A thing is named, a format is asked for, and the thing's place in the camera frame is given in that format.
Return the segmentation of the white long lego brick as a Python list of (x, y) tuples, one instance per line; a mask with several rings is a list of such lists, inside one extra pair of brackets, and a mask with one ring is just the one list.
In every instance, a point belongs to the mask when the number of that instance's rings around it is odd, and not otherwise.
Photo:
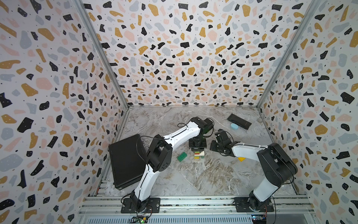
[(205, 156), (205, 151), (202, 151), (199, 156), (195, 156), (195, 157), (200, 157), (200, 156)]

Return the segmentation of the black small lego brick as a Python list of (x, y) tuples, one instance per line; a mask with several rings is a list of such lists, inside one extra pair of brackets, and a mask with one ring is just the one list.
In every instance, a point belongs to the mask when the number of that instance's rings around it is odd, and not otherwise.
[(195, 152), (195, 151), (199, 151), (199, 152), (204, 151), (203, 148), (192, 148), (191, 150), (192, 150), (193, 152)]

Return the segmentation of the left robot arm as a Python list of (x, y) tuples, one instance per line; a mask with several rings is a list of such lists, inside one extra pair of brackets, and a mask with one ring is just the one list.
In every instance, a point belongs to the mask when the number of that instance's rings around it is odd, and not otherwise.
[(210, 118), (191, 118), (179, 130), (168, 135), (156, 135), (143, 159), (146, 163), (145, 170), (139, 185), (132, 191), (130, 199), (136, 211), (143, 211), (149, 201), (151, 190), (159, 174), (171, 164), (172, 153), (183, 143), (191, 140), (194, 147), (201, 146), (208, 137), (206, 134), (213, 131), (214, 121)]

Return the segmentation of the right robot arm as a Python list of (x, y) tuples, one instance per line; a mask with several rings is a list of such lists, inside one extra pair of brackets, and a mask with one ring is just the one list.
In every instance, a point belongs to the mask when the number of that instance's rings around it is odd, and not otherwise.
[(271, 196), (281, 188), (298, 172), (298, 168), (292, 159), (277, 143), (267, 146), (254, 146), (231, 141), (227, 132), (219, 129), (215, 133), (216, 140), (212, 141), (210, 150), (218, 152), (222, 156), (251, 159), (260, 163), (264, 178), (261, 183), (250, 192), (249, 197), (237, 197), (234, 199), (238, 212), (273, 211)]

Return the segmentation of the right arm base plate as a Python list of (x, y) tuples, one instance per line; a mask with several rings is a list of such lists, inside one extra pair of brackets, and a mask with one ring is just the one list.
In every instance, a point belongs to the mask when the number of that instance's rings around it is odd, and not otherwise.
[(235, 197), (233, 205), (237, 212), (274, 212), (274, 206), (269, 199), (260, 202), (254, 197)]

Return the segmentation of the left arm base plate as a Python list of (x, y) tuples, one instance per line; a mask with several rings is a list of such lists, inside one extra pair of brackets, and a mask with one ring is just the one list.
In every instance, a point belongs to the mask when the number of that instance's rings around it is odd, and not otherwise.
[(145, 201), (125, 198), (123, 200), (121, 213), (159, 213), (161, 199), (159, 197), (150, 197)]

